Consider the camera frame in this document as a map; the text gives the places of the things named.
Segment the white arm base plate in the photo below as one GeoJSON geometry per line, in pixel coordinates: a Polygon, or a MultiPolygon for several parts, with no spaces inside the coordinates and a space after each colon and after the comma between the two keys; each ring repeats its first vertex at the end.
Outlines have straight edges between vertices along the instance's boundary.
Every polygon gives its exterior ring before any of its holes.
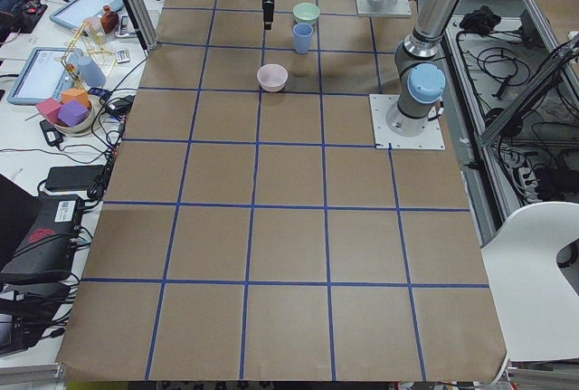
{"type": "Polygon", "coordinates": [[[371,94],[370,112],[377,149],[444,150],[437,111],[431,107],[421,119],[409,119],[398,109],[397,94],[371,94]]]}

